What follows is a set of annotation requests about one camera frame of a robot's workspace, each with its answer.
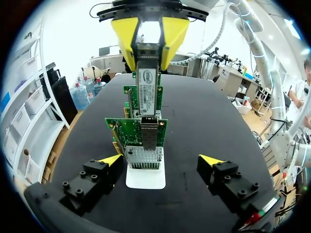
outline black cable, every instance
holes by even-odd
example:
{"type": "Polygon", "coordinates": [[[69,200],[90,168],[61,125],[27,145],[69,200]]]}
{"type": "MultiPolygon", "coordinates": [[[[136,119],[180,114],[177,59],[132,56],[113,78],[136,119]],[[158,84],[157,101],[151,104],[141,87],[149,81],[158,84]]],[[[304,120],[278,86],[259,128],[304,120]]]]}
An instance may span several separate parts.
{"type": "Polygon", "coordinates": [[[270,141],[285,125],[286,121],[283,122],[282,126],[268,139],[268,141],[270,141]]]}
{"type": "Polygon", "coordinates": [[[260,230],[260,229],[246,229],[246,230],[240,230],[240,231],[238,231],[238,232],[267,232],[267,231],[264,231],[264,230],[260,230]]]}
{"type": "Polygon", "coordinates": [[[111,3],[111,2],[102,2],[102,3],[95,4],[95,5],[92,6],[92,8],[90,9],[90,11],[89,11],[89,16],[91,16],[92,18],[99,18],[99,17],[93,17],[93,16],[91,15],[91,11],[93,10],[93,8],[94,8],[95,6],[98,6],[98,5],[105,5],[105,4],[112,4],[112,3],[111,3]]]}
{"type": "Polygon", "coordinates": [[[288,212],[290,212],[295,206],[293,206],[292,208],[288,209],[287,211],[284,211],[282,213],[279,213],[279,214],[276,214],[275,217],[278,217],[278,216],[283,216],[285,214],[287,214],[288,212]]]}
{"type": "Polygon", "coordinates": [[[275,216],[282,216],[283,214],[289,212],[290,210],[292,210],[294,207],[296,206],[296,203],[289,205],[288,207],[286,207],[285,209],[276,212],[275,216]]]}
{"type": "Polygon", "coordinates": [[[278,121],[278,122],[285,122],[285,123],[286,123],[286,121],[285,121],[285,120],[278,120],[278,119],[274,119],[274,118],[272,118],[272,116],[270,117],[270,120],[274,120],[274,121],[278,121]]]}

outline metal bracket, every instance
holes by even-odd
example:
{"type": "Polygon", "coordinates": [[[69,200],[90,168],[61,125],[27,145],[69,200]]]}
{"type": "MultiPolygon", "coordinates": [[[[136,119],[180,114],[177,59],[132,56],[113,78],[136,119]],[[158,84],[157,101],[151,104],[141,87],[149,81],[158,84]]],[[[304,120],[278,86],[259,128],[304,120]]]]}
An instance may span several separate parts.
{"type": "Polygon", "coordinates": [[[157,117],[142,117],[140,121],[142,145],[145,150],[155,150],[157,141],[157,117]]]}

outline storage bin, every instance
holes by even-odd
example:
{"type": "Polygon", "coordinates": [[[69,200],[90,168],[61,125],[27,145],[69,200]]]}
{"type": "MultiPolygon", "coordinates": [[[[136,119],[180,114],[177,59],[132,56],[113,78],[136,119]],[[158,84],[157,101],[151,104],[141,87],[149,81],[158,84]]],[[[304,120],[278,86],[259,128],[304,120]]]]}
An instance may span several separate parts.
{"type": "Polygon", "coordinates": [[[26,112],[25,104],[19,109],[12,120],[12,126],[16,129],[20,136],[23,136],[30,124],[30,118],[26,112]]]}
{"type": "Polygon", "coordinates": [[[235,106],[235,108],[236,108],[237,110],[239,110],[239,108],[241,108],[240,102],[234,101],[234,102],[232,102],[232,104],[235,106]]]}
{"type": "Polygon", "coordinates": [[[11,164],[14,162],[17,147],[18,145],[10,132],[10,128],[7,128],[6,135],[4,136],[3,140],[3,150],[5,156],[11,164]]]}
{"type": "Polygon", "coordinates": [[[45,104],[45,97],[42,86],[40,86],[25,102],[26,110],[29,114],[36,114],[45,104]]]}
{"type": "Polygon", "coordinates": [[[27,80],[37,73],[38,73],[38,55],[26,60],[17,71],[17,74],[21,80],[27,80]]]}
{"type": "Polygon", "coordinates": [[[38,182],[38,179],[39,179],[39,173],[40,173],[40,167],[30,157],[28,165],[27,165],[27,171],[26,171],[25,178],[28,179],[31,183],[36,183],[38,182]]]}
{"type": "Polygon", "coordinates": [[[249,111],[252,110],[252,106],[249,102],[247,102],[247,106],[242,105],[243,100],[240,98],[236,98],[236,100],[238,100],[238,102],[240,103],[240,107],[239,107],[239,113],[242,115],[246,115],[249,113],[249,111]]]}

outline black screw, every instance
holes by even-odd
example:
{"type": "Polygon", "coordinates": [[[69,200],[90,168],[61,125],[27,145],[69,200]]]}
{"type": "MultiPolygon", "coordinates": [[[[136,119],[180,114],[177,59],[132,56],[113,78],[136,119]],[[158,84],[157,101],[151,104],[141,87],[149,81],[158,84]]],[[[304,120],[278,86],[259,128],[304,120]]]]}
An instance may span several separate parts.
{"type": "Polygon", "coordinates": [[[255,190],[258,189],[259,188],[259,183],[257,183],[257,182],[253,183],[252,188],[255,189],[255,190]]]}
{"type": "Polygon", "coordinates": [[[85,171],[80,171],[80,177],[84,178],[86,176],[86,172],[85,171]]]}
{"type": "Polygon", "coordinates": [[[231,180],[231,176],[225,176],[225,181],[230,181],[231,180]]]}
{"type": "Polygon", "coordinates": [[[78,189],[76,190],[76,195],[77,195],[77,197],[83,197],[83,190],[80,189],[80,188],[78,188],[78,189]]]}
{"type": "Polygon", "coordinates": [[[91,180],[94,182],[94,181],[96,181],[97,180],[97,178],[98,178],[98,176],[97,175],[91,175],[91,180]]]}
{"type": "Polygon", "coordinates": [[[69,182],[68,181],[64,181],[63,182],[63,188],[64,189],[68,189],[70,187],[69,182]]]}
{"type": "Polygon", "coordinates": [[[242,190],[240,190],[240,191],[238,192],[238,195],[239,195],[240,197],[244,197],[246,194],[247,194],[247,192],[246,192],[244,189],[242,189],[242,190]]]}

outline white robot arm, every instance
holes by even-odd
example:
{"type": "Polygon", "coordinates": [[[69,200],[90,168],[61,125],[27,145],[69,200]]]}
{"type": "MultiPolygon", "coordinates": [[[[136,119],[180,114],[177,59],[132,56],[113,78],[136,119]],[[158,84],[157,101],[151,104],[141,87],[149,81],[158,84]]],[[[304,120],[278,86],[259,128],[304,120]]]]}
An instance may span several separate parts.
{"type": "MultiPolygon", "coordinates": [[[[196,4],[204,4],[204,0],[194,0],[194,2],[196,4]]],[[[298,128],[303,126],[302,121],[304,116],[311,113],[311,92],[309,92],[307,101],[297,122],[287,131],[285,100],[281,78],[277,70],[269,70],[265,50],[255,34],[263,31],[264,27],[246,0],[226,0],[226,2],[228,4],[227,7],[229,6],[235,14],[240,16],[240,18],[235,20],[235,24],[251,48],[260,73],[262,86],[273,89],[271,96],[272,124],[270,132],[265,135],[267,140],[262,144],[261,150],[265,156],[267,166],[271,168],[278,164],[280,171],[287,174],[287,182],[292,183],[294,182],[294,166],[311,167],[311,146],[306,144],[298,146],[298,143],[293,141],[298,128]]],[[[224,22],[218,37],[220,37],[223,27],[224,22]]],[[[197,56],[187,59],[184,62],[189,62],[195,58],[197,56]]]]}

